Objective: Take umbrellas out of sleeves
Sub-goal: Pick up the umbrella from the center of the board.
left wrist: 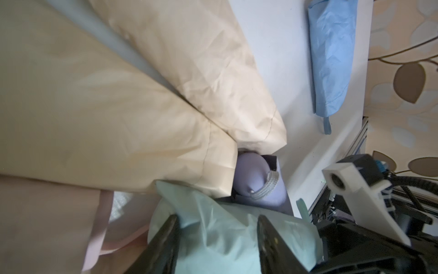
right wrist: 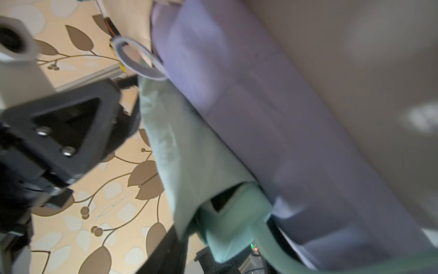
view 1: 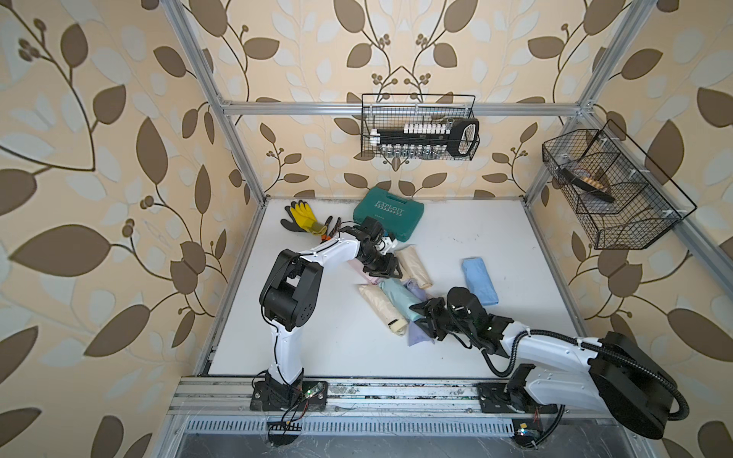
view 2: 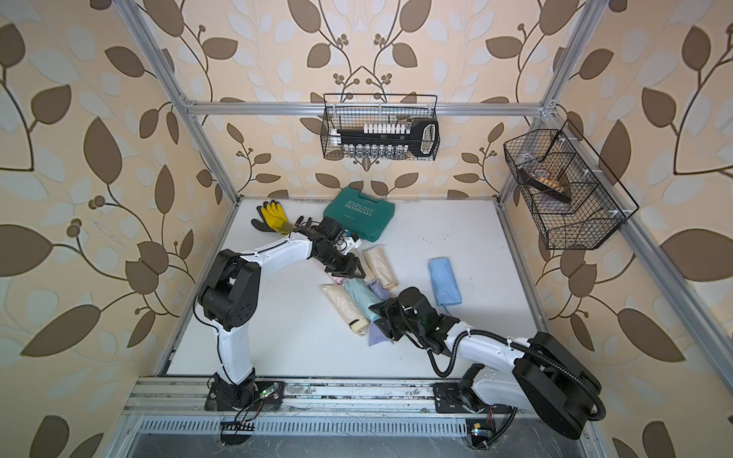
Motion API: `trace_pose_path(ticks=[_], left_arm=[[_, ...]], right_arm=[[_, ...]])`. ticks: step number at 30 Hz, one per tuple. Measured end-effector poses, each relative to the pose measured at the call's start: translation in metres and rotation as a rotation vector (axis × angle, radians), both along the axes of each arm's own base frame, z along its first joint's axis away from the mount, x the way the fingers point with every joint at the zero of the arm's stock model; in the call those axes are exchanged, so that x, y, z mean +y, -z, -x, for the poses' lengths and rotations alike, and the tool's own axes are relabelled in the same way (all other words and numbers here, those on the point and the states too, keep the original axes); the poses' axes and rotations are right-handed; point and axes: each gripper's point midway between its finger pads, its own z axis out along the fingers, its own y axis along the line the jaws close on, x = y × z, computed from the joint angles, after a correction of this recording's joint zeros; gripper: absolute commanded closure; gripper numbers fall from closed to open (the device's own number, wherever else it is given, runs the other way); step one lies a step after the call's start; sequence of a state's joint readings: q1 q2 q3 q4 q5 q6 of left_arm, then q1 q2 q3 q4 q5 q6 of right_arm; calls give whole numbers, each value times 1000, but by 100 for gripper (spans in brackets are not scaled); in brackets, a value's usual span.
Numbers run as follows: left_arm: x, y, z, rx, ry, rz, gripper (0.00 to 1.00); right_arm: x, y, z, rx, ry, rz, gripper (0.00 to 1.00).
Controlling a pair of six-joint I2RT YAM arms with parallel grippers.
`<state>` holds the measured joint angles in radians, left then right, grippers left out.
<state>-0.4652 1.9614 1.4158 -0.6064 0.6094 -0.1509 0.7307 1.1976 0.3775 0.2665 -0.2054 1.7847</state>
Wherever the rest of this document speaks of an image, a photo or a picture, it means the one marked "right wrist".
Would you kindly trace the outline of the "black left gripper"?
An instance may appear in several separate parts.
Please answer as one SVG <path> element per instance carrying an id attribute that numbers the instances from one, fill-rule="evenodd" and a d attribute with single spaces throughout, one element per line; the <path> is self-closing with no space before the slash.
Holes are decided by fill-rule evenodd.
<path id="1" fill-rule="evenodd" d="M 61 208 L 67 189 L 133 136 L 139 106 L 127 112 L 120 100 L 137 84 L 104 79 L 2 113 L 2 222 L 43 204 Z"/>

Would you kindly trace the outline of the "lilac umbrella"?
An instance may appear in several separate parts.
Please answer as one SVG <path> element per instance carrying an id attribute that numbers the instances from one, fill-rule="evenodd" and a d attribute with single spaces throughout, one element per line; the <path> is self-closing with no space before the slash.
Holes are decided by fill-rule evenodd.
<path id="1" fill-rule="evenodd" d="M 267 225 L 323 273 L 435 274 L 427 229 L 367 159 L 247 1 L 156 3 L 151 49 L 164 74 L 252 174 Z"/>

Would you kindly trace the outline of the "mint green umbrella sleeve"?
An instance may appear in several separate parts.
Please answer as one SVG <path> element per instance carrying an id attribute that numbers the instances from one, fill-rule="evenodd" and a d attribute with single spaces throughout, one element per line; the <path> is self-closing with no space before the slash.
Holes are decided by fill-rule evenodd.
<path id="1" fill-rule="evenodd" d="M 200 207 L 252 174 L 169 80 L 138 77 L 140 112 L 180 239 L 198 233 Z"/>

